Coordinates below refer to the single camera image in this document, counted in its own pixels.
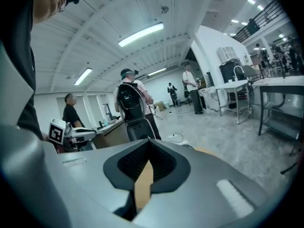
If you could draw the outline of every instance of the gray floor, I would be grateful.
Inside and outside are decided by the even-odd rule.
[[[160,112],[160,117],[163,118],[159,127],[163,140],[172,141],[170,135],[181,133],[189,145],[215,153],[269,195],[291,178],[291,173],[281,175],[280,171],[295,162],[296,156],[289,157],[293,142],[266,126],[258,136],[258,120],[241,116],[241,123],[237,125],[234,112],[226,111],[222,116],[217,113],[195,115],[193,106],[189,105],[171,107]]]

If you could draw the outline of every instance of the white ceiling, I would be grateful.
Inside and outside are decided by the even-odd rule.
[[[80,0],[69,4],[32,30],[37,93],[113,91],[124,68],[138,69],[143,75],[176,67],[189,49],[189,34],[200,24],[232,31],[231,19],[249,19],[242,9],[247,5],[247,0]],[[169,12],[161,14],[161,6],[168,6]],[[164,23],[164,30],[125,47],[118,45],[158,22]],[[74,86],[87,67],[92,73]]]

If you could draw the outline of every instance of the faucet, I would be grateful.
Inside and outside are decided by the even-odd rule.
[[[242,68],[241,66],[239,66],[239,65],[236,65],[236,66],[233,68],[235,81],[238,81],[238,77],[237,77],[237,74],[236,74],[236,67],[240,67],[241,70],[242,70],[242,72],[243,72],[243,74],[244,74],[245,72],[244,72],[243,68]]]

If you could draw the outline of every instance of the ceiling light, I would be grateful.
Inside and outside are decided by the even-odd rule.
[[[146,28],[142,31],[139,31],[131,36],[129,36],[128,38],[122,40],[121,42],[118,42],[118,44],[121,46],[121,47],[124,47],[126,45],[128,45],[129,43],[139,39],[140,37],[143,37],[143,36],[146,36],[146,35],[149,35],[153,32],[156,32],[158,30],[161,30],[163,29],[163,23],[158,23],[156,25],[153,25],[149,28]]]
[[[155,71],[155,72],[153,72],[153,73],[148,74],[148,76],[151,76],[151,75],[153,75],[153,74],[160,73],[160,72],[162,72],[162,71],[165,71],[166,69],[167,69],[167,68],[164,67],[164,68],[162,68],[162,69],[160,69],[160,70],[157,70],[157,71]]]
[[[92,72],[91,68],[87,68],[85,72],[77,79],[77,81],[74,83],[75,86],[80,85],[80,83],[89,75],[89,73]]]
[[[256,1],[254,1],[254,0],[248,0],[248,2],[251,3],[251,4],[255,4],[256,3]]]

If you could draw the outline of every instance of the shelf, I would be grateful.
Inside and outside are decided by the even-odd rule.
[[[280,108],[273,108],[272,107],[273,105],[274,105],[273,103],[269,102],[264,106],[264,108],[267,110],[276,111],[287,115],[303,118],[303,112],[304,112],[303,109],[292,107],[286,104],[281,106]]]
[[[292,139],[297,139],[297,136],[300,132],[299,129],[296,129],[294,127],[290,127],[286,124],[283,124],[280,121],[276,121],[276,120],[273,120],[273,119],[270,119],[270,118],[267,118],[263,122],[263,124],[272,128],[273,130],[275,130],[279,133],[282,133],[283,135],[286,135],[289,138],[292,138]]]

